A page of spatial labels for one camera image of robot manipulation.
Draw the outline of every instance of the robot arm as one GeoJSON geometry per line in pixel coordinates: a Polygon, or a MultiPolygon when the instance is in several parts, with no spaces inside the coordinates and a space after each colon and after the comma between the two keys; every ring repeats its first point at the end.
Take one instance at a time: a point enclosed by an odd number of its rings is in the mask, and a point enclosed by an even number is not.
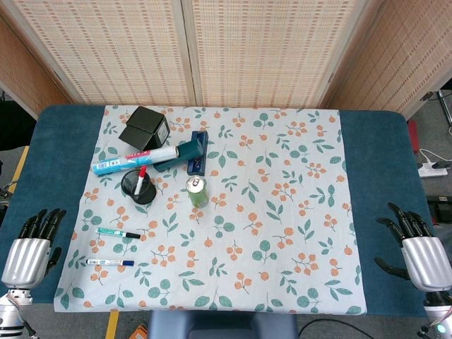
{"type": "Polygon", "coordinates": [[[30,289],[37,287],[49,269],[57,264],[61,248],[57,247],[52,257],[49,258],[49,255],[66,211],[53,210],[44,220],[46,214],[47,210],[41,210],[29,218],[9,250],[1,276],[1,281],[9,290],[0,298],[0,337],[20,337],[26,327],[31,338],[38,338],[23,319],[20,309],[32,304],[30,289]]]}
{"type": "Polygon", "coordinates": [[[414,212],[404,212],[393,203],[388,204],[395,213],[398,225],[388,218],[379,218],[377,222],[386,225],[402,251],[404,268],[394,268],[381,258],[374,258],[376,264],[385,272],[399,278],[411,280],[419,290],[426,292],[424,309],[430,323],[417,333],[419,337],[429,339],[430,328],[435,338],[452,338],[452,298],[447,292],[452,287],[452,267],[441,241],[433,237],[424,220],[414,212]]]}

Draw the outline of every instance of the pen holder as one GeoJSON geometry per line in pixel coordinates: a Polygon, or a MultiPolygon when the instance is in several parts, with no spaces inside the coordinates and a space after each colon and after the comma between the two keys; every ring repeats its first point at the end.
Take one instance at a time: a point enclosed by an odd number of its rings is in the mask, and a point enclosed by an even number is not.
{"type": "Polygon", "coordinates": [[[138,182],[139,174],[140,174],[139,169],[134,169],[127,172],[122,177],[121,189],[125,194],[130,196],[132,200],[135,201],[138,205],[145,205],[154,200],[157,191],[155,190],[154,184],[150,182],[150,177],[148,173],[145,173],[141,190],[138,194],[135,194],[135,188],[138,182]]]}

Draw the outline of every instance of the black cube box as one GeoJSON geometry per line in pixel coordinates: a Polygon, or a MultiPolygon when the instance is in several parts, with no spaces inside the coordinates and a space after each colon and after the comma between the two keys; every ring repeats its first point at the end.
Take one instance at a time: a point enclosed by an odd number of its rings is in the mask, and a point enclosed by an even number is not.
{"type": "Polygon", "coordinates": [[[126,125],[119,139],[139,150],[162,147],[170,134],[165,116],[142,106],[135,109],[126,125]]]}

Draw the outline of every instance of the gray carpet floor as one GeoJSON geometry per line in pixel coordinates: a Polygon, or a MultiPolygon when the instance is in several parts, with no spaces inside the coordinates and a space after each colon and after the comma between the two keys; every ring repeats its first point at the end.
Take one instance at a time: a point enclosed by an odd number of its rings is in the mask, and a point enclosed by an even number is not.
{"type": "MultiPolygon", "coordinates": [[[[449,107],[452,96],[446,98],[449,107]]],[[[420,143],[444,157],[452,158],[452,136],[447,136],[447,123],[438,101],[428,102],[416,113],[414,120],[418,124],[420,143]]],[[[5,163],[0,184],[13,176],[21,151],[0,152],[0,160],[5,163]]],[[[451,175],[442,178],[423,179],[427,194],[443,194],[452,196],[451,175]]],[[[37,330],[41,339],[57,338],[104,338],[107,330],[109,314],[63,314],[54,313],[51,304],[34,304],[27,311],[30,324],[37,330]]],[[[128,338],[141,323],[148,321],[148,312],[122,312],[117,327],[118,339],[128,338]]],[[[298,316],[301,328],[308,321],[323,316],[298,316]]],[[[415,339],[417,330],[426,321],[424,318],[391,317],[391,316],[325,316],[352,323],[368,332],[375,339],[403,338],[415,339]]],[[[365,339],[366,336],[351,328],[329,322],[315,323],[304,332],[303,339],[365,339]]]]}

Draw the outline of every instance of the can lid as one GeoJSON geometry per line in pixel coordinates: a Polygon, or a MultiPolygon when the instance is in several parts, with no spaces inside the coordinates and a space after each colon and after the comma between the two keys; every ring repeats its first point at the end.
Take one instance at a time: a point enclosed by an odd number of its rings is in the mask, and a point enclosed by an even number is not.
{"type": "Polygon", "coordinates": [[[190,177],[186,181],[186,189],[191,193],[199,193],[204,189],[204,179],[198,175],[190,177]]]}

